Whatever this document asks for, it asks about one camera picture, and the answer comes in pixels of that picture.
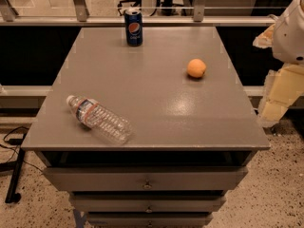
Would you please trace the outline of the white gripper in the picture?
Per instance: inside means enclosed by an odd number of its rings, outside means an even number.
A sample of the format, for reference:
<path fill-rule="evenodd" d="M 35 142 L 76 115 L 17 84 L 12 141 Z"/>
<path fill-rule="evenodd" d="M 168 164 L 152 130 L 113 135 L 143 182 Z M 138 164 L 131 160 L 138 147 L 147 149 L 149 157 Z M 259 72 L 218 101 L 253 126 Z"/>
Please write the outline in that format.
<path fill-rule="evenodd" d="M 278 122 L 288 108 L 304 94 L 304 10 L 303 0 L 293 0 L 278 17 L 255 38 L 256 48 L 270 48 L 284 63 L 279 71 L 270 70 L 265 78 L 258 105 L 260 122 Z"/>

